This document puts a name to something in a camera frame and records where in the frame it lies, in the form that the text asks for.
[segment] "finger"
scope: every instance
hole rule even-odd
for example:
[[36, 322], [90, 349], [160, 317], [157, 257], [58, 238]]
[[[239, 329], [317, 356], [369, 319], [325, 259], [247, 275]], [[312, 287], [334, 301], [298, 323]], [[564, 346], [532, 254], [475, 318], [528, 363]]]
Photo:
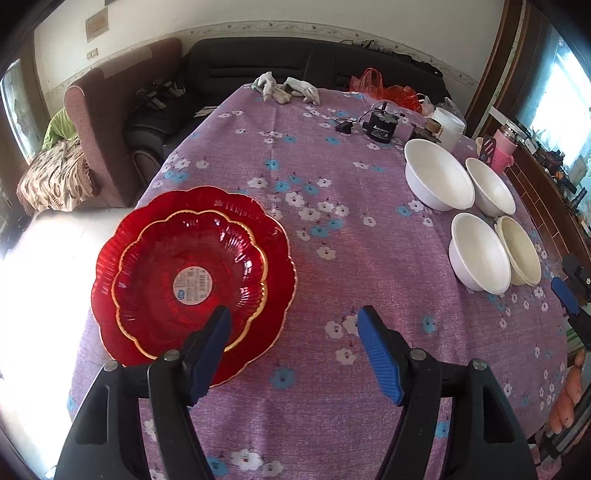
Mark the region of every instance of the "finger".
[[569, 376], [566, 377], [566, 391], [574, 404], [579, 403], [583, 396], [581, 387], [581, 369], [574, 367], [570, 370]]
[[558, 435], [562, 431], [562, 421], [560, 420], [560, 415], [558, 414], [557, 404], [554, 404], [554, 406], [552, 407], [552, 411], [550, 412], [550, 418], [548, 419], [548, 425], [556, 435]]
[[574, 404], [570, 397], [564, 392], [558, 397], [558, 415], [562, 425], [568, 429], [572, 427], [574, 420]]

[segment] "screw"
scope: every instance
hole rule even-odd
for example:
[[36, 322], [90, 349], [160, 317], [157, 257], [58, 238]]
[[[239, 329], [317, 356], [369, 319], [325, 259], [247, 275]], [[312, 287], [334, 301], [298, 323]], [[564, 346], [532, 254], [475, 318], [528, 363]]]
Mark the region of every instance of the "screw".
[[480, 360], [479, 358], [475, 358], [474, 360], [472, 360], [472, 366], [480, 372], [488, 368], [488, 364], [484, 360]]
[[119, 366], [119, 362], [117, 360], [107, 360], [107, 362], [103, 366], [103, 370], [105, 372], [113, 372], [117, 370]]
[[427, 352], [425, 352], [425, 350], [423, 350], [422, 348], [413, 348], [412, 350], [410, 350], [410, 358], [420, 362], [427, 358]]
[[175, 360], [178, 360], [180, 356], [181, 353], [178, 350], [169, 350], [164, 354], [164, 359], [167, 362], [174, 362]]

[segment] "black sofa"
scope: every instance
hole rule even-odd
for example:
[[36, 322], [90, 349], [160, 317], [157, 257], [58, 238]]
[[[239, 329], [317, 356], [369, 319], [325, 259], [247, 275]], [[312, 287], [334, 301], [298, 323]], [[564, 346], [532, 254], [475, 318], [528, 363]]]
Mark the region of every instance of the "black sofa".
[[278, 83], [294, 77], [316, 87], [347, 91], [350, 78], [368, 67], [382, 73], [385, 86], [411, 86], [434, 104], [450, 96], [440, 71], [407, 55], [307, 38], [212, 38], [197, 42], [178, 67], [174, 80], [186, 94], [167, 100], [164, 110], [136, 109], [126, 123], [125, 141], [137, 163], [142, 155], [162, 163], [204, 120], [194, 118], [197, 111], [219, 105], [262, 73], [272, 71]]

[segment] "window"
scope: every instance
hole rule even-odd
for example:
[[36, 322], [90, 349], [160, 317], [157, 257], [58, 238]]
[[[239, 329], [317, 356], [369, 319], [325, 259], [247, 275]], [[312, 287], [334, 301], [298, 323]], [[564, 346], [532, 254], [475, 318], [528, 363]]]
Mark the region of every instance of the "window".
[[517, 117], [546, 149], [564, 152], [564, 165], [570, 167], [579, 155], [591, 154], [591, 82], [566, 42], [556, 37]]

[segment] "floor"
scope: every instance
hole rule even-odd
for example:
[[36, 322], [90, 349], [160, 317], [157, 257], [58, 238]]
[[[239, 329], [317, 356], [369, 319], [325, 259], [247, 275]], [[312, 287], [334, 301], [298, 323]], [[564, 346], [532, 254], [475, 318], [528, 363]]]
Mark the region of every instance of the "floor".
[[43, 212], [0, 261], [0, 421], [40, 478], [71, 425], [66, 403], [96, 257], [130, 211]]

